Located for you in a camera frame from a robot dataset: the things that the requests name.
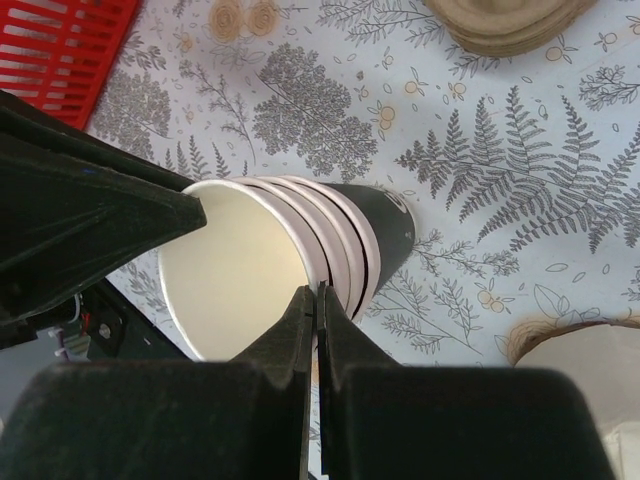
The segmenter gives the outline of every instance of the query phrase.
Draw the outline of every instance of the tablecloth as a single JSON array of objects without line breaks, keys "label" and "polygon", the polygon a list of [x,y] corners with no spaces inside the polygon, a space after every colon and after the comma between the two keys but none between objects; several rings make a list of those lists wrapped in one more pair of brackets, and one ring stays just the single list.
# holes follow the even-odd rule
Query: tablecloth
[{"label": "tablecloth", "polygon": [[[147,0],[89,132],[194,180],[399,193],[419,241],[360,328],[404,364],[504,366],[531,335],[640,318],[639,40],[633,0],[513,58],[418,0]],[[109,278],[192,355],[156,255]]]}]

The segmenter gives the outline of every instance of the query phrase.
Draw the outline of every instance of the white paper cup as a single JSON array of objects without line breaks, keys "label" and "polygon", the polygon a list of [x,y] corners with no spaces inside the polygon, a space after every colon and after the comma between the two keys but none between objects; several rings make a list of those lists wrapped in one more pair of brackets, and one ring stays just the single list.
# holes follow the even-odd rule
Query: white paper cup
[{"label": "white paper cup", "polygon": [[381,268],[378,240],[367,217],[364,216],[355,203],[332,188],[302,177],[284,175],[282,178],[304,185],[322,194],[331,200],[351,221],[358,234],[360,246],[365,254],[365,289],[353,315],[354,321],[360,320],[376,293]]},{"label": "white paper cup", "polygon": [[351,273],[349,272],[347,254],[340,236],[322,211],[298,192],[274,185],[268,178],[238,177],[234,178],[233,181],[259,188],[275,195],[305,219],[320,242],[329,264],[329,284],[333,286],[340,303],[346,308],[351,286]]},{"label": "white paper cup", "polygon": [[360,243],[360,238],[358,237],[355,227],[346,214],[340,210],[335,203],[316,190],[306,185],[295,183],[285,177],[260,178],[268,181],[269,183],[293,190],[302,195],[305,199],[315,205],[315,207],[324,214],[329,222],[331,222],[333,228],[335,228],[340,240],[342,241],[342,246],[347,255],[347,262],[349,264],[351,286],[349,288],[349,300],[347,301],[345,311],[347,316],[352,318],[364,293],[364,278],[366,270],[363,247]]},{"label": "white paper cup", "polygon": [[207,225],[159,248],[162,292],[201,360],[224,361],[276,323],[296,289],[328,281],[320,242],[274,195],[228,180],[187,187]]}]

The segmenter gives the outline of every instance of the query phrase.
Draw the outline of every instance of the paper cup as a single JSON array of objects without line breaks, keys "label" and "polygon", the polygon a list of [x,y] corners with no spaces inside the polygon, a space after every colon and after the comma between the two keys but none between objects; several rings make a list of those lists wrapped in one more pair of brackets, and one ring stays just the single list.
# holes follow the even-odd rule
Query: paper cup
[{"label": "paper cup", "polygon": [[378,279],[380,278],[380,250],[373,228],[371,228],[367,217],[364,216],[358,206],[335,189],[302,177],[285,175],[283,178],[304,185],[331,200],[353,225],[365,258],[365,273],[363,279],[365,288],[353,315],[353,320],[358,321],[362,318],[364,311],[369,306],[376,292]]},{"label": "paper cup", "polygon": [[312,188],[295,183],[284,177],[261,177],[262,180],[268,181],[274,185],[293,190],[299,193],[309,202],[316,206],[324,216],[329,220],[333,228],[335,228],[342,246],[347,255],[347,263],[349,265],[351,285],[349,288],[349,300],[345,311],[349,318],[352,318],[358,304],[364,294],[364,279],[366,264],[364,259],[364,251],[355,227],[336,204],[327,197]]},{"label": "paper cup", "polygon": [[364,185],[325,185],[351,200],[373,229],[381,262],[377,293],[411,255],[416,239],[411,211],[404,200],[388,190]]},{"label": "paper cup", "polygon": [[328,281],[320,242],[284,201],[227,180],[184,192],[207,225],[159,248],[162,292],[178,330],[201,360],[229,360],[289,305],[296,289]]},{"label": "paper cup", "polygon": [[334,287],[340,303],[346,308],[351,284],[347,254],[338,233],[327,217],[299,193],[274,185],[268,178],[238,177],[234,178],[233,181],[275,195],[304,218],[322,246],[324,256],[329,265],[329,284]]}]

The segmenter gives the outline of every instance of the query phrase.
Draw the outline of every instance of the cup rim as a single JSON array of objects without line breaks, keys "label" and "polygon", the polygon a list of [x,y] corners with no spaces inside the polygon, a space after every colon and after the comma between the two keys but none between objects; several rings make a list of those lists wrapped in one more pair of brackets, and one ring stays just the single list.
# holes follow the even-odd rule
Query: cup rim
[{"label": "cup rim", "polygon": [[[307,198],[306,195],[309,195],[308,192],[312,192],[315,195],[318,195],[324,199],[327,200],[327,202],[329,204],[331,204],[333,207],[335,207],[337,209],[337,211],[339,212],[339,214],[342,215],[342,217],[348,222],[348,224],[350,225],[350,227],[346,227],[345,224],[343,222],[340,221],[340,219],[335,218],[335,214],[332,212],[325,212],[325,210],[327,209],[327,206],[322,202],[322,200],[318,199],[316,196],[313,195],[309,195],[309,197],[307,198],[307,200],[309,202],[311,202],[313,205],[316,206],[316,208],[318,208],[318,210],[320,210],[328,219],[329,221],[334,224],[334,228],[335,230],[338,232],[338,236],[340,237],[340,240],[343,243],[343,248],[344,251],[346,253],[347,256],[347,262],[349,264],[349,272],[350,272],[350,276],[351,276],[351,293],[353,293],[353,299],[349,302],[347,301],[347,307],[345,307],[345,310],[347,311],[347,314],[349,316],[349,318],[353,318],[353,316],[355,315],[355,312],[358,309],[358,306],[361,304],[361,299],[363,296],[363,292],[366,289],[366,276],[367,276],[367,259],[365,257],[365,252],[364,252],[364,246],[362,243],[362,239],[360,238],[360,234],[357,231],[355,225],[353,224],[353,221],[348,217],[348,215],[344,212],[344,210],[342,208],[340,208],[340,206],[338,206],[333,200],[331,200],[329,197],[327,197],[326,195],[322,194],[320,191],[313,189],[312,187],[302,184],[302,183],[296,183],[292,180],[290,180],[289,178],[286,178],[285,176],[264,176],[264,177],[260,177],[262,179],[265,179],[266,181],[269,182],[273,182],[278,186],[281,186],[283,188],[286,188],[288,190],[291,190],[293,192],[298,193],[299,195],[304,196],[305,198]],[[354,245],[351,245],[350,242],[348,243],[348,246],[345,246],[345,241],[348,237],[348,233],[347,233],[347,228],[349,228],[349,230],[351,232],[353,232],[353,235],[355,235],[358,243],[357,246],[355,248]],[[360,266],[362,266],[361,268],[363,269],[362,272],[354,272],[353,274],[351,273],[351,268],[360,268]],[[357,278],[362,274],[362,281],[358,282]]]},{"label": "cup rim", "polygon": [[[291,238],[291,240],[292,240],[292,242],[293,242],[293,244],[294,244],[294,246],[296,248],[296,251],[297,251],[298,255],[300,256],[300,260],[302,262],[305,274],[307,276],[307,281],[309,282],[309,287],[314,292],[317,290],[317,285],[319,284],[319,279],[317,278],[317,276],[315,275],[315,272],[313,271],[314,270],[313,269],[313,261],[311,259],[310,253],[307,251],[307,249],[304,246],[304,243],[302,242],[302,239],[294,231],[294,229],[289,224],[289,221],[284,217],[284,215],[282,215],[273,205],[271,205],[269,203],[269,201],[266,198],[263,198],[255,190],[251,189],[250,187],[248,187],[246,185],[242,185],[240,183],[232,182],[230,180],[222,180],[222,179],[218,179],[218,180],[203,180],[201,182],[196,182],[196,183],[193,183],[193,184],[189,185],[187,188],[185,188],[182,191],[182,193],[185,194],[185,195],[193,196],[192,195],[193,192],[196,192],[198,190],[202,190],[202,189],[205,189],[205,188],[208,188],[208,187],[228,187],[228,188],[231,188],[233,190],[240,191],[240,192],[248,195],[249,197],[251,197],[256,202],[258,202],[263,208],[267,209],[278,220],[280,225],[282,225],[282,228],[284,228],[286,230],[287,234],[290,236],[290,238]],[[295,215],[299,215],[299,213],[296,212],[292,207],[290,207],[289,205],[287,205],[287,207],[291,208],[291,210],[295,213]],[[176,315],[175,309],[173,308],[173,304],[170,301],[170,298],[169,298],[169,295],[168,295],[168,292],[167,292],[167,282],[165,280],[166,273],[164,271],[164,262],[162,261],[162,257],[163,257],[163,255],[162,255],[162,245],[161,245],[159,247],[159,249],[158,249],[158,260],[157,260],[158,261],[158,274],[159,274],[159,277],[160,277],[160,288],[162,290],[162,295],[164,296],[165,302],[167,304],[167,310],[169,311],[169,315],[171,315],[171,319],[173,320],[174,324],[178,328],[178,331],[182,335],[182,338],[184,339],[186,344],[189,346],[191,351],[193,351],[193,353],[198,358],[198,360],[206,360],[205,356],[202,353],[200,353],[200,351],[196,348],[196,346],[193,344],[193,342],[191,341],[191,339],[189,338],[189,336],[185,332],[185,330],[184,330],[184,328],[182,326],[182,323],[180,322],[180,320],[178,319],[178,317]]]},{"label": "cup rim", "polygon": [[[324,195],[329,200],[331,200],[352,223],[353,228],[356,231],[358,238],[360,239],[360,243],[362,245],[362,251],[364,252],[364,258],[365,258],[365,279],[366,279],[365,288],[362,289],[362,294],[360,296],[360,300],[358,301],[358,306],[356,307],[352,317],[353,320],[357,320],[362,314],[364,314],[363,306],[365,307],[368,306],[368,305],[365,305],[365,300],[368,298],[370,301],[373,298],[376,286],[378,285],[378,280],[380,278],[380,260],[378,260],[377,262],[375,260],[376,252],[378,252],[378,258],[380,256],[378,240],[375,236],[375,232],[373,232],[373,229],[371,229],[371,225],[369,225],[368,221],[366,221],[366,217],[365,217],[366,223],[363,225],[362,220],[357,218],[357,216],[354,215],[351,209],[344,208],[340,205],[339,202],[344,202],[344,203],[346,203],[347,201],[350,203],[353,203],[353,202],[351,202],[351,200],[349,200],[347,197],[342,195],[337,190],[332,190],[330,187],[326,185],[322,185],[320,183],[314,182],[313,180],[308,180],[304,177],[298,177],[296,175],[283,175],[283,178],[289,179],[293,182],[299,182],[300,184],[306,185],[309,188],[313,188],[320,194]],[[365,229],[369,227],[369,229],[371,230],[370,235],[363,236],[360,229],[356,227],[356,224],[363,225]]]}]

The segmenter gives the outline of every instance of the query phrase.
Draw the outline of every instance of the red plastic crate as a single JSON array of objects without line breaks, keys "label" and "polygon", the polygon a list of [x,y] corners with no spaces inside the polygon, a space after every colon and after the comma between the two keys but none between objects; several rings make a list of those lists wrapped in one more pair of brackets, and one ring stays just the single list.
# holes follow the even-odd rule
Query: red plastic crate
[{"label": "red plastic crate", "polygon": [[139,0],[0,0],[0,89],[83,129]]}]

